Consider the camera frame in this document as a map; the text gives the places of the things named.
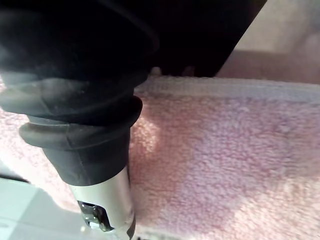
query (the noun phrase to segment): terry cloth towel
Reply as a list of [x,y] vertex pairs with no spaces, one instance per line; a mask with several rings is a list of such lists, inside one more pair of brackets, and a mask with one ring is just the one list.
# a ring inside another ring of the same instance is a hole
[[[160,76],[136,95],[144,103],[130,147],[138,236],[320,239],[320,86]],[[27,118],[0,114],[0,159],[79,211],[41,149],[18,136]]]

